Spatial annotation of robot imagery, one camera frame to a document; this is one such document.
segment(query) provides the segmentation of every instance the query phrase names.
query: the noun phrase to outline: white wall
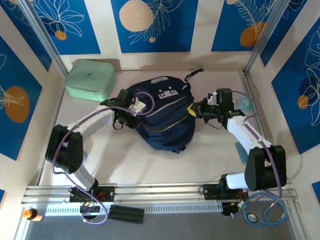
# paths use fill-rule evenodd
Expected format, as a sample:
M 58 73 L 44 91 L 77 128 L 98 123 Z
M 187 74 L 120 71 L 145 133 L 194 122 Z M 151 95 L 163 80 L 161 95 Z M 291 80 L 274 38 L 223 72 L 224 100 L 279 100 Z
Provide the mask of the white wall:
M 211 52 L 224 1 L 199 0 L 191 52 L 122 54 L 111 1 L 85 0 L 101 54 L 62 55 L 61 58 L 68 69 L 77 59 L 110 59 L 118 70 L 243 69 L 250 51 Z
M 318 240 L 320 233 L 320 206 L 311 187 L 312 183 L 320 181 L 320 145 L 298 154 L 271 82 L 319 17 L 319 0 L 308 0 L 267 66 L 264 67 L 259 59 L 251 72 L 271 136 L 286 151 L 287 176 L 296 188 L 304 221 L 313 240 Z
M 45 70 L 1 7 L 0 23 L 0 36 L 42 86 L 19 159 L 14 161 L 0 154 L 0 189 L 7 193 L 0 209 L 0 240 L 12 240 L 20 220 L 20 205 L 26 186 L 37 176 L 44 157 L 63 90 L 63 78 L 53 64 L 49 72 Z

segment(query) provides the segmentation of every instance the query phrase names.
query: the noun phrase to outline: green lid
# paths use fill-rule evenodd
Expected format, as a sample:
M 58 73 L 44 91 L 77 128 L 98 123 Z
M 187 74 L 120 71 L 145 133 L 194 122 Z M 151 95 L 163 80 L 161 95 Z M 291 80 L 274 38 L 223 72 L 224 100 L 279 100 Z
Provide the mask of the green lid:
M 64 85 L 69 88 L 100 92 L 103 91 L 115 71 L 115 67 L 107 62 L 78 60 L 68 76 Z

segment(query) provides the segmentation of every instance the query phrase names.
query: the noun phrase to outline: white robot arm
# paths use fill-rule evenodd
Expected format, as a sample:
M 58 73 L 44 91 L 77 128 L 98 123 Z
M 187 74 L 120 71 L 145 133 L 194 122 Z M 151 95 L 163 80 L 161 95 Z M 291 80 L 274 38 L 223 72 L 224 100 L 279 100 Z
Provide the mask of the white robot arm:
M 192 116 L 203 119 L 205 123 L 211 119 L 217 119 L 237 138 L 248 154 L 244 172 L 221 176 L 219 181 L 221 192 L 236 189 L 265 190 L 275 188 L 279 184 L 282 187 L 285 186 L 287 171 L 284 148 L 280 145 L 274 146 L 264 139 L 248 123 L 248 117 L 245 117 L 241 110 L 234 109 L 232 92 L 229 88 L 217 89 L 214 94 L 209 94 L 202 101 L 188 107 Z M 216 96 L 217 105 L 214 105 L 214 96 Z M 271 162 L 271 165 L 266 165 L 266 161 Z
M 103 101 L 95 111 L 84 118 L 68 126 L 57 125 L 51 132 L 45 158 L 53 163 L 55 167 L 61 168 L 77 185 L 86 191 L 89 191 L 97 183 L 97 180 L 82 164 L 87 157 L 83 151 L 83 143 L 99 129 L 105 125 L 114 124 L 116 120 L 132 129 L 140 124 L 139 116 L 118 109 L 118 107 L 130 109 L 133 113 L 141 113 L 146 108 L 146 105 L 132 93 L 121 90 L 117 98 Z M 60 142 L 72 129 L 74 130 L 64 141 L 54 161 L 54 155 Z

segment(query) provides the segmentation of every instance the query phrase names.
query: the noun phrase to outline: backpack handle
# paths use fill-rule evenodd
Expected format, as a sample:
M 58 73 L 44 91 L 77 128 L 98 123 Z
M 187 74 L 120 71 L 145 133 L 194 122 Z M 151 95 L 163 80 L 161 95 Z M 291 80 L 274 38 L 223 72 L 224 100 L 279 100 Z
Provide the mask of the backpack handle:
M 193 71 L 193 72 L 191 72 L 190 74 L 188 74 L 186 77 L 185 77 L 185 81 L 187 82 L 187 83 L 189 83 L 188 82 L 188 78 L 189 77 L 192 77 L 192 76 L 194 76 L 194 75 L 196 75 L 197 73 L 200 73 L 200 72 L 203 72 L 204 70 L 202 69 L 202 68 L 200 68 L 200 69 L 198 69 L 198 70 L 195 70 L 195 71 Z

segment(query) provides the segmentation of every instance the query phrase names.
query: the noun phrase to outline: navy backpack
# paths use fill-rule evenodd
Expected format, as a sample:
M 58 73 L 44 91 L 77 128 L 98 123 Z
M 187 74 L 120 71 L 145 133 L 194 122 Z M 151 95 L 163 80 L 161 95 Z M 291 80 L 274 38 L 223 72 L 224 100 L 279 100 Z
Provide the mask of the navy backpack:
M 196 118 L 187 110 L 194 101 L 187 78 L 202 71 L 193 71 L 185 77 L 185 81 L 172 76 L 160 76 L 127 89 L 134 94 L 147 92 L 154 98 L 152 113 L 143 116 L 137 128 L 140 136 L 154 149 L 180 153 L 191 141 Z M 152 107 L 148 96 L 141 94 L 137 98 L 146 104 L 147 110 Z

